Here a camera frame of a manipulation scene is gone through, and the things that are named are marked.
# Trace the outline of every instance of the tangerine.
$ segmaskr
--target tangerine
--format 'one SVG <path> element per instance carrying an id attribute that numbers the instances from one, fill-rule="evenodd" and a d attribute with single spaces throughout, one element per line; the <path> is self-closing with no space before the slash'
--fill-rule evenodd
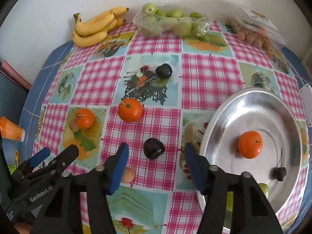
<path id="1" fill-rule="evenodd" d="M 126 98 L 118 106 L 118 115 L 125 122 L 137 121 L 142 111 L 142 105 L 134 98 Z"/>
<path id="2" fill-rule="evenodd" d="M 256 131 L 248 131 L 241 135 L 238 140 L 238 151 L 247 159 L 253 159 L 262 150 L 262 137 Z"/>
<path id="3" fill-rule="evenodd" d="M 80 108 L 75 122 L 80 129 L 89 129 L 94 123 L 94 114 L 88 108 Z"/>

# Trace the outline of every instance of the plastic bag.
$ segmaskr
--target plastic bag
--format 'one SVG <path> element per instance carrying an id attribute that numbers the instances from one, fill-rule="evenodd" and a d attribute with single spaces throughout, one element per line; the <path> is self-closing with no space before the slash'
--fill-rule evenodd
<path id="1" fill-rule="evenodd" d="M 140 32 L 146 37 L 156 37 L 171 30 L 179 37 L 203 36 L 209 30 L 210 20 L 207 16 L 196 13 L 194 17 L 185 17 L 185 15 L 190 15 L 193 11 L 174 4 L 155 3 L 155 5 L 157 10 L 164 11 L 166 16 L 157 14 L 148 15 L 140 8 L 132 20 L 138 26 Z M 169 14 L 173 10 L 182 11 L 184 17 L 169 17 Z"/>
<path id="2" fill-rule="evenodd" d="M 230 5 L 233 8 L 225 26 L 240 40 L 266 51 L 271 50 L 273 43 L 279 49 L 287 45 L 287 40 L 277 33 L 277 28 L 266 16 L 236 3 Z"/>

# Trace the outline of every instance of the metal plate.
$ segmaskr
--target metal plate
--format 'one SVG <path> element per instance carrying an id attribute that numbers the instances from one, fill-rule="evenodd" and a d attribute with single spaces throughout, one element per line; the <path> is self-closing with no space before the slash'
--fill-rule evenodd
<path id="1" fill-rule="evenodd" d="M 263 140 L 260 154 L 245 159 L 237 150 L 239 137 L 257 131 Z M 246 88 L 229 97 L 211 119 L 200 147 L 200 155 L 227 173 L 250 172 L 257 183 L 269 186 L 268 200 L 277 214 L 289 199 L 301 166 L 302 145 L 297 122 L 280 98 L 261 88 Z M 271 180 L 273 167 L 287 170 L 283 182 Z M 205 199 L 198 193 L 203 211 Z M 231 213 L 227 212 L 223 231 L 229 233 Z"/>

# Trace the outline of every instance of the banana bunch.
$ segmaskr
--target banana bunch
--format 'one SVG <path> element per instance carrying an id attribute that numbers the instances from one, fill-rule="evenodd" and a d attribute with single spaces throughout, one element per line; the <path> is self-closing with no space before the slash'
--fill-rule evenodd
<path id="1" fill-rule="evenodd" d="M 75 29 L 71 39 L 78 47 L 88 47 L 101 42 L 111 30 L 124 24 L 126 20 L 119 16 L 128 10 L 126 7 L 116 7 L 97 15 L 86 23 L 81 22 L 80 13 L 74 14 Z"/>

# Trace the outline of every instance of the bagged fruit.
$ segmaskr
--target bagged fruit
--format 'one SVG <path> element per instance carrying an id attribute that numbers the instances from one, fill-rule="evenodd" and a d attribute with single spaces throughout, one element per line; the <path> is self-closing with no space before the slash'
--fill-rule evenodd
<path id="1" fill-rule="evenodd" d="M 236 3 L 229 5 L 232 9 L 225 27 L 237 34 L 238 39 L 267 52 L 271 52 L 272 47 L 286 46 L 287 40 L 277 33 L 277 28 L 266 16 Z"/>
<path id="2" fill-rule="evenodd" d="M 159 36 L 165 31 L 173 31 L 179 37 L 200 37 L 205 35 L 210 27 L 207 16 L 174 4 L 146 3 L 139 9 L 132 22 L 147 37 Z"/>

